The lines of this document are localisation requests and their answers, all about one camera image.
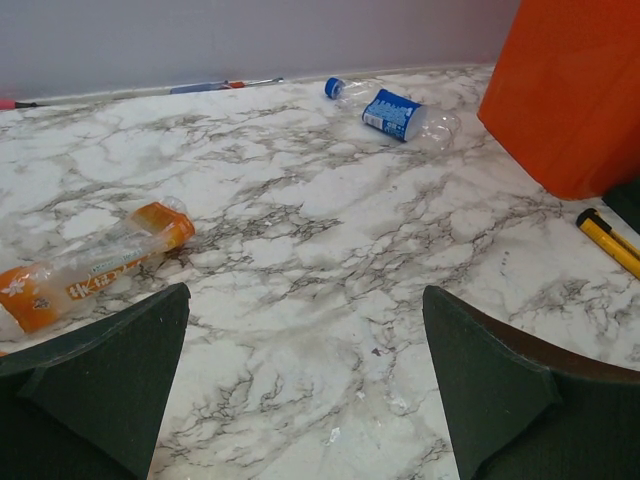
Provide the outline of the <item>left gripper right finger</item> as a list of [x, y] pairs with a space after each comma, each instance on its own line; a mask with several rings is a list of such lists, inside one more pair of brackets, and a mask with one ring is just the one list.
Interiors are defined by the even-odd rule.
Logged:
[[462, 479], [636, 479], [639, 373], [428, 286], [423, 318]]

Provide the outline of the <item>blue label bottle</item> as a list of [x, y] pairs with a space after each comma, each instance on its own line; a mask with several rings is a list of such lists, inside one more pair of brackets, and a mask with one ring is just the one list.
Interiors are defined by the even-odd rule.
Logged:
[[453, 113], [427, 106], [371, 81], [329, 77], [325, 96], [364, 125], [397, 141], [420, 141], [444, 150], [454, 140], [460, 121]]

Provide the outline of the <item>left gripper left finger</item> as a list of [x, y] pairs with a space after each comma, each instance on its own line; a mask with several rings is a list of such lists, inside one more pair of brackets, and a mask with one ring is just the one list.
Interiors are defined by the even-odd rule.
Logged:
[[183, 283], [1, 359], [4, 479], [144, 479], [184, 343]]

